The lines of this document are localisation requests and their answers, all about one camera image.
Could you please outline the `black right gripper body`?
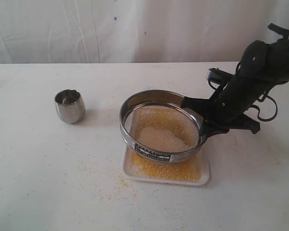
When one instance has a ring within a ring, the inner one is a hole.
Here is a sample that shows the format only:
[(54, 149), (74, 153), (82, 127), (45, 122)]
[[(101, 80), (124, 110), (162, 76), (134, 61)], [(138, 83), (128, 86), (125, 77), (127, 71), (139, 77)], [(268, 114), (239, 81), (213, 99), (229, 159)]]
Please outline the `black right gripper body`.
[(205, 119), (230, 129), (259, 131), (260, 123), (244, 114), (267, 90), (267, 82), (234, 75), (227, 84), (219, 85), (210, 97), (211, 107)]

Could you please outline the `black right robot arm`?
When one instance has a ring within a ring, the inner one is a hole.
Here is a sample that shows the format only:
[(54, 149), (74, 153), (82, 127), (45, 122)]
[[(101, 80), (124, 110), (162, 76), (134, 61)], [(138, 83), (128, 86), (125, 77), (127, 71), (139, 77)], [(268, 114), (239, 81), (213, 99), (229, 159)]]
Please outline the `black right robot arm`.
[(289, 82), (289, 39), (280, 39), (273, 44), (256, 40), (244, 51), (234, 74), (218, 68), (207, 72), (209, 84), (218, 85), (209, 99), (185, 97), (182, 108), (188, 108), (203, 117), (199, 135), (203, 139), (226, 134), (231, 129), (260, 131), (261, 118), (255, 121), (245, 115), (250, 108), (256, 110), (255, 101), (271, 99), (269, 91), (277, 85)]

